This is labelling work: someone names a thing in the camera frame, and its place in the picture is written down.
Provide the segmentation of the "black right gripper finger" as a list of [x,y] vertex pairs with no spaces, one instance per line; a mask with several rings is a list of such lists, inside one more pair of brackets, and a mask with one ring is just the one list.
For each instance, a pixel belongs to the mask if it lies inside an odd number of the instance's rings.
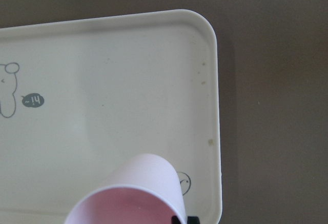
[[188,216],[187,224],[200,224],[200,219],[198,216]]

